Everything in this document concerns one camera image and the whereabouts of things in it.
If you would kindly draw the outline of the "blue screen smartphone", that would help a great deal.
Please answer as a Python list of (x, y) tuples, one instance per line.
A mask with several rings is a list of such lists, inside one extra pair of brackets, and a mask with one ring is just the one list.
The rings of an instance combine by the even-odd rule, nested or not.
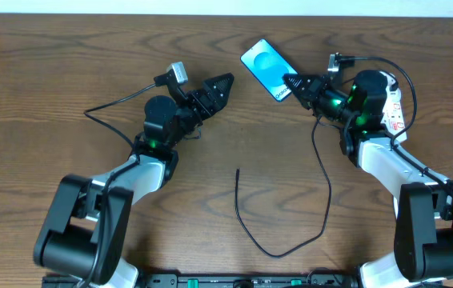
[(276, 102), (282, 102), (291, 94), (283, 76), (297, 74), (297, 71), (266, 39), (256, 42), (240, 56), (240, 61)]

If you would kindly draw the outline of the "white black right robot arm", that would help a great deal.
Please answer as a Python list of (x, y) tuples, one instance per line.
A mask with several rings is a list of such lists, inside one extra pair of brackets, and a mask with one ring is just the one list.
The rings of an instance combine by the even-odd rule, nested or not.
[(394, 198), (394, 249), (360, 266), (359, 286), (439, 286), (453, 278), (453, 180), (402, 148), (407, 136), (395, 77), (363, 70), (349, 94), (327, 76), (286, 74), (283, 81), (305, 108), (342, 124), (343, 154)]

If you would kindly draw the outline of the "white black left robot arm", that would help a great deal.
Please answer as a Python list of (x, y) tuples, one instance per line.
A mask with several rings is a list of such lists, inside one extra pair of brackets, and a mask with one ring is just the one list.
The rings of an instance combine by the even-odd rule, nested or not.
[(168, 95), (144, 106), (143, 130), (124, 164), (90, 178), (68, 174), (34, 245), (38, 266), (70, 276), (73, 287), (134, 287), (139, 271), (122, 258), (131, 207), (165, 186), (178, 164), (175, 146), (228, 103), (235, 77), (209, 78), (188, 92), (173, 70), (154, 79)]

